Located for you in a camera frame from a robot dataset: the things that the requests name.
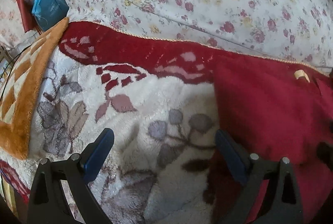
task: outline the beige plastic clip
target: beige plastic clip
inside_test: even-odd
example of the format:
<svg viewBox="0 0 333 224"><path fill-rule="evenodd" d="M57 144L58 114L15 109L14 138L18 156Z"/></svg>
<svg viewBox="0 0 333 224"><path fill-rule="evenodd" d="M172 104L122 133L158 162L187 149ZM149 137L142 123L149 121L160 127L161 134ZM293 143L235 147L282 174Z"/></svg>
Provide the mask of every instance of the beige plastic clip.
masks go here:
<svg viewBox="0 0 333 224"><path fill-rule="evenodd" d="M298 71L294 72L294 76L296 77L296 79L299 79L300 77L304 77L306 79L306 81L310 83L310 79L309 79L308 75L303 70L298 70Z"/></svg>

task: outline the fleece blanket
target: fleece blanket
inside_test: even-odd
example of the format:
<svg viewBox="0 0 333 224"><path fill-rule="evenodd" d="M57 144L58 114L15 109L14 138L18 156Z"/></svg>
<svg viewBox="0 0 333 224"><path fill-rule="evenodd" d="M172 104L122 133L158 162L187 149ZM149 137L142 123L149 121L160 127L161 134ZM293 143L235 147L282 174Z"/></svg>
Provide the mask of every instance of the fleece blanket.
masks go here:
<svg viewBox="0 0 333 224"><path fill-rule="evenodd" d="M43 33L17 59L1 89L0 147L19 159L28 156L32 114L50 55L68 25L64 18Z"/></svg>
<svg viewBox="0 0 333 224"><path fill-rule="evenodd" d="M219 117L213 69L226 51L72 22L50 58L29 158L0 167L28 200L42 157L80 153L105 127L114 146L89 187L113 223L210 223L206 182ZM64 191L83 221L68 185Z"/></svg>

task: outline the blue plastic bag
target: blue plastic bag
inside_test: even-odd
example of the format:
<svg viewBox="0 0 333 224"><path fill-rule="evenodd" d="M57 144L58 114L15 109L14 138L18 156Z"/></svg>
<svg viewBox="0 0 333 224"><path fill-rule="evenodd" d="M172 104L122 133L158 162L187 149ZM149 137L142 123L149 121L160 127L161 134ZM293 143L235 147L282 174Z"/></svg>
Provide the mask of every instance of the blue plastic bag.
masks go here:
<svg viewBox="0 0 333 224"><path fill-rule="evenodd" d="M31 13L40 28L46 31L65 18L68 10L65 0L35 0Z"/></svg>

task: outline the silver screw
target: silver screw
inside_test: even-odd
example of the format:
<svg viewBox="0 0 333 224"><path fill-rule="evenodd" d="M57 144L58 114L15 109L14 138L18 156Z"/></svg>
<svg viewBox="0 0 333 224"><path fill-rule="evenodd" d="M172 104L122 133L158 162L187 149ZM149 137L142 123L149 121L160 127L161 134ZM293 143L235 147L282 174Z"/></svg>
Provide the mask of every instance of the silver screw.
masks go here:
<svg viewBox="0 0 333 224"><path fill-rule="evenodd" d="M258 160L259 159L259 155L257 155L257 154L250 154L250 158L252 160Z"/></svg>
<svg viewBox="0 0 333 224"><path fill-rule="evenodd" d="M78 160L80 158L80 155L79 154L72 154L71 155L71 159L72 160Z"/></svg>
<svg viewBox="0 0 333 224"><path fill-rule="evenodd" d="M290 160L288 157L283 157L282 158L282 162L285 163L285 164L289 164L290 163Z"/></svg>
<svg viewBox="0 0 333 224"><path fill-rule="evenodd" d="M44 164L47 163L48 160L49 160L49 159L47 159L47 158L43 158L43 159L40 161L40 163L41 163L42 165L44 165Z"/></svg>

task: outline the black wire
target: black wire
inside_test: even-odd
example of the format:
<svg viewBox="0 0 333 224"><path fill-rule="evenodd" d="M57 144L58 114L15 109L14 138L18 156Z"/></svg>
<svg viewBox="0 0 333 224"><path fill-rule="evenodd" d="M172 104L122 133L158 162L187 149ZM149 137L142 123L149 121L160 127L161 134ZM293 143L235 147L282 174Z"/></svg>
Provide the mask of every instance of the black wire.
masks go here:
<svg viewBox="0 0 333 224"><path fill-rule="evenodd" d="M0 80L2 79L2 77L3 77L3 75L5 74L7 68L9 67L9 65L10 65L13 61L15 61L16 58L18 58L20 55L22 55L22 53L23 53L24 51L26 51L26 49L28 49L30 46L31 46L31 45L29 45L29 46L27 46L26 48L24 48L24 49L22 50L21 53L19 53L16 57L14 57L14 58L8 63L8 65L6 66L5 70L3 71L3 74L2 74L1 77L0 77ZM6 84L5 84L4 87L3 87L3 90L2 90L2 93L1 93L1 98L0 98L0 103L2 102L3 94L4 94L4 92L5 92L5 89L6 89L6 86L7 86L8 80L9 80L9 78L10 78L10 74L11 74L12 71L13 71L13 68L14 68L14 66L15 66L16 61L14 62L14 65L13 65L12 68L10 69L9 75L8 75L8 77L7 77L7 80L6 80Z"/></svg>

